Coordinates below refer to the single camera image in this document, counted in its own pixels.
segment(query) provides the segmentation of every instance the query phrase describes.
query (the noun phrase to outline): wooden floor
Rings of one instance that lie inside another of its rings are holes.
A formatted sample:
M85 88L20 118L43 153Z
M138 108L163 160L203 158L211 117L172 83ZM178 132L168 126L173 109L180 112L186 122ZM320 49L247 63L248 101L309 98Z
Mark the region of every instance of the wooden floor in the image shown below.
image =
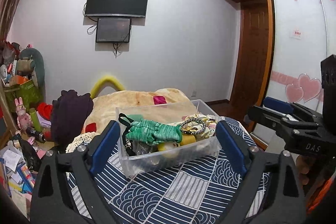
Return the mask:
M233 118L233 119L239 121L243 125L243 127L245 127L245 129L249 133L251 133L251 131L253 129L253 125L252 124L247 125L246 123L244 123L244 116L247 114L246 110L236 109L235 107L233 107L229 103L212 104L212 105L209 105L209 107L212 108L212 110L214 112L216 112L219 116L230 117L230 118ZM251 137L255 141L257 146L259 146L259 148L261 148L263 151L266 150L267 145L262 143L257 138L254 138L253 136L251 136Z
M209 106L219 116L226 116L239 121L248 130L248 125L244 123L244 116L247 114L245 111L237 109L229 103L220 103Z

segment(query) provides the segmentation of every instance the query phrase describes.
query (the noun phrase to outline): green bag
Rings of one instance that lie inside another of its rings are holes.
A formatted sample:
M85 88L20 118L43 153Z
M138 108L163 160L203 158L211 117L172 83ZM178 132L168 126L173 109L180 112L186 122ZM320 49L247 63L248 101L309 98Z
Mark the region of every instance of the green bag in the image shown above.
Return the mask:
M29 109L31 104L37 104L43 100L40 90L34 85L32 79L21 85L6 86L4 90L11 112L15 112L16 110L15 98L22 97L26 109Z

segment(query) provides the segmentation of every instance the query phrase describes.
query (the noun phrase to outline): bed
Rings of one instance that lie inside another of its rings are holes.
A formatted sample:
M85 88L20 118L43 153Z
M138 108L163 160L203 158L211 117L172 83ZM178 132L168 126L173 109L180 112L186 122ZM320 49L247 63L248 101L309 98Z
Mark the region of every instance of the bed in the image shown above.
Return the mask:
M100 134L108 122L115 119L116 107L146 106L161 103L188 102L177 89L156 92L121 91L94 99L94 108L84 124L95 122L97 132L85 133L68 146L67 152L78 145L87 145ZM248 145L256 145L245 128L236 120L222 117ZM255 215L263 200L268 182L264 173L246 217ZM105 169L95 176L106 202L120 217L121 223L214 223L231 201L240 175L233 172L225 152L207 155L185 164L138 174L127 178L122 172L115 145ZM69 174L68 183L80 214L90 217L81 198L76 179Z

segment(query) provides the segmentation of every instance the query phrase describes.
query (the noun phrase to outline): black strap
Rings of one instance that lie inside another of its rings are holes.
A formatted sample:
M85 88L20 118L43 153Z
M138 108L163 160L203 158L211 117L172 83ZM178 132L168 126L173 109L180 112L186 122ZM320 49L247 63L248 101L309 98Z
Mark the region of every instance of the black strap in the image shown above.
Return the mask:
M119 118L118 118L118 120L119 120L119 122L120 122L121 124L123 124L124 126L129 127L129 128L131 128L131 123L134 122L134 120L132 120L131 118L127 117L124 113L120 113L120 114L119 114Z
M132 120L131 118L127 117L125 114L120 113L119 114L119 118L118 121L123 124L124 126L126 126L126 129L124 131L124 133L122 134L122 140L123 140L123 145L125 147L125 150L127 152L127 154L132 157L132 156L136 156L136 153L133 151L133 141L132 140L126 140L126 134L129 132L131 126L131 123L134 122L134 120ZM131 143L131 147L126 146L127 142Z

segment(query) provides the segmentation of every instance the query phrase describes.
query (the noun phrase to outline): beaded bracelet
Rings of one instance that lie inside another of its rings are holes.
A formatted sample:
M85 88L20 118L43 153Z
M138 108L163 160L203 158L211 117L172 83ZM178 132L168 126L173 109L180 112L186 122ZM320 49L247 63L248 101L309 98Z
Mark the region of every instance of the beaded bracelet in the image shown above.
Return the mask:
M197 131L194 131L194 132L191 132L191 131L188 131L188 130L183 130L182 128L185 127L187 124L191 123L191 122L197 122L199 123L200 125L202 125L202 128L200 130L197 130ZM186 135L198 135L198 134L201 134L205 131L206 129L206 124L204 121L202 121L201 119L198 119L198 118L191 118L191 119L188 119L186 121L184 121L183 123L181 123L181 132L186 134Z

